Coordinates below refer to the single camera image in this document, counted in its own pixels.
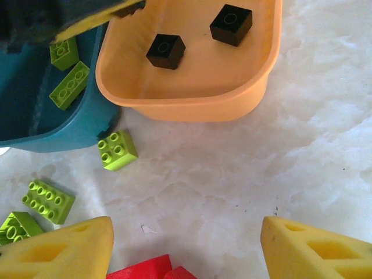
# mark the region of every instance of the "white marble floor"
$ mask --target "white marble floor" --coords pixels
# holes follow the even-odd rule
[[[169,253],[198,278],[268,278],[262,218],[372,242],[372,1],[284,0],[261,104],[229,123],[166,123],[125,109],[140,159],[111,173],[96,147],[0,157],[0,220],[27,184],[74,191],[66,225],[108,215],[110,272]],[[36,216],[45,229],[47,222]]]

